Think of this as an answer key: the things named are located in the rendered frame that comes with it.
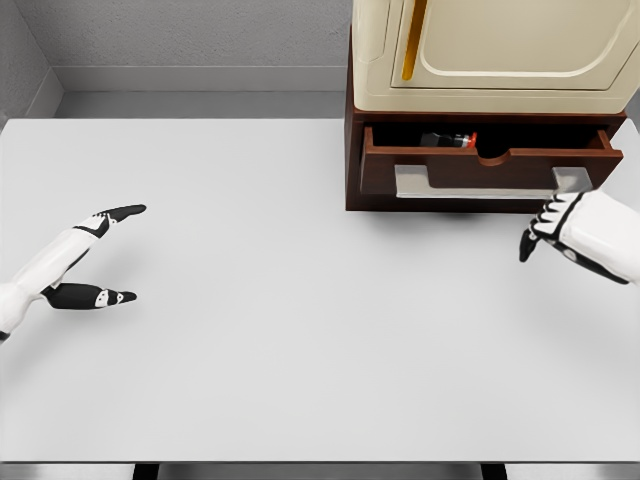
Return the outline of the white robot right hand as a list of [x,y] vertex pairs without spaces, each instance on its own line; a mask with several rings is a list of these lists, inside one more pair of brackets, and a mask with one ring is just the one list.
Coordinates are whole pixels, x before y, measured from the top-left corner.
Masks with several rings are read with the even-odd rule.
[[615,283],[640,286],[640,213],[600,190],[552,195],[523,232],[519,260],[540,241]]

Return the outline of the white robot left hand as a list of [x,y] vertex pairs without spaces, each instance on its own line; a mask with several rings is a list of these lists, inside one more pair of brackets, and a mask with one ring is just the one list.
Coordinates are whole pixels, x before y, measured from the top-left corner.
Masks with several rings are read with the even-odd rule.
[[136,300],[133,292],[65,283],[63,278],[111,227],[145,210],[143,204],[103,210],[62,231],[13,276],[11,283],[29,299],[43,297],[55,309],[94,310]]

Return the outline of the brown wooden drawer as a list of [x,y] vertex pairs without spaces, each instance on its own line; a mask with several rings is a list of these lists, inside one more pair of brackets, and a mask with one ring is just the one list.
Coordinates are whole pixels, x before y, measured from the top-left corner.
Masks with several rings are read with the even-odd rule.
[[[477,133],[474,148],[422,147],[421,135]],[[584,167],[594,188],[623,158],[589,125],[374,124],[364,130],[360,191],[396,197],[396,165],[423,165],[437,188],[551,189],[553,167]]]

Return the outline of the black switch with red button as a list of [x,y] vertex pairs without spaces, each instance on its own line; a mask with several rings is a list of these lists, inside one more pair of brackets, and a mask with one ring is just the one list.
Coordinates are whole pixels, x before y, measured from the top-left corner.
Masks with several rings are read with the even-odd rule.
[[438,134],[435,132],[425,132],[421,135],[420,146],[474,148],[476,141],[476,132],[472,134]]

